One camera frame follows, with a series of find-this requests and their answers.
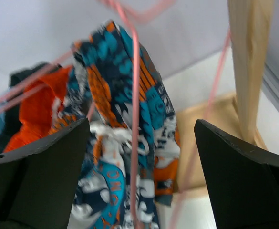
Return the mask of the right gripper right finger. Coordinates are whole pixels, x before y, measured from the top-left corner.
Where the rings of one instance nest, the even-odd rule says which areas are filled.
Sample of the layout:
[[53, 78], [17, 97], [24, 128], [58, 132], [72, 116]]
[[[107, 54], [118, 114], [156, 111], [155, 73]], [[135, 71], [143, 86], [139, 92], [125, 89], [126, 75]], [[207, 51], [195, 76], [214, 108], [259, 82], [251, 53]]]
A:
[[279, 155], [219, 128], [195, 137], [217, 228], [279, 229]]

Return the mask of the patterned colourful shorts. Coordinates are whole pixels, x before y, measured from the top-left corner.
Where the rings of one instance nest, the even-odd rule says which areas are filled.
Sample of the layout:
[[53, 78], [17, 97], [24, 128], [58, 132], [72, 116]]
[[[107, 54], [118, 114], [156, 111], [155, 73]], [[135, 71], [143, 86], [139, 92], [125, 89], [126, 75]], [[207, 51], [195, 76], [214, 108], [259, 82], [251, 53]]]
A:
[[[85, 118], [86, 107], [95, 104], [68, 227], [132, 229], [133, 42], [122, 26], [109, 21], [77, 47], [63, 109], [50, 129], [55, 133]], [[144, 47], [138, 88], [136, 216], [144, 229], [158, 229], [156, 204], [171, 204], [180, 137], [172, 103]]]

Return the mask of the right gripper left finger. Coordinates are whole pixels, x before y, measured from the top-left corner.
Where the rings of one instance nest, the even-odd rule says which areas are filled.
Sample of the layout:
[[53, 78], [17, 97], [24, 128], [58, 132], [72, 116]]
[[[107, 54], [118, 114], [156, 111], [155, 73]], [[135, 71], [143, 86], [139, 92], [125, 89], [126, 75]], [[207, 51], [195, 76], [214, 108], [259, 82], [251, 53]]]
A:
[[65, 229], [89, 121], [0, 154], [0, 229]]

